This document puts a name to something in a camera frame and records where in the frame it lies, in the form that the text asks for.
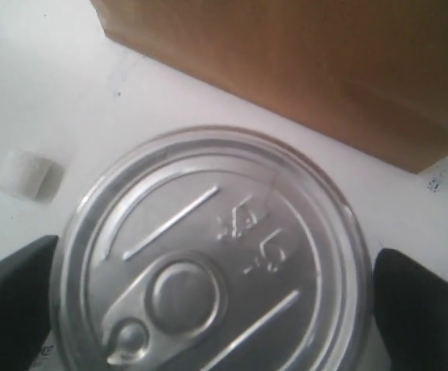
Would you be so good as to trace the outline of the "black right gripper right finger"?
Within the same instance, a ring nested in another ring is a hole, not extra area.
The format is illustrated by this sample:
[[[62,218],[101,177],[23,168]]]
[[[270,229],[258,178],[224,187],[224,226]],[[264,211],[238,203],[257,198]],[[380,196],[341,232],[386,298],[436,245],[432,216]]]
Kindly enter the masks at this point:
[[[385,248],[375,259],[374,318],[393,370],[448,370],[448,282]]]

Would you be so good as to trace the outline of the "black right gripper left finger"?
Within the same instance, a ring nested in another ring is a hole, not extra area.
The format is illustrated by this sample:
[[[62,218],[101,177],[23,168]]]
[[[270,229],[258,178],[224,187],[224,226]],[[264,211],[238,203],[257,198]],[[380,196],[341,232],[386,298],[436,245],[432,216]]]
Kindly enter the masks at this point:
[[[0,370],[27,370],[50,333],[50,270],[59,237],[0,260]]]

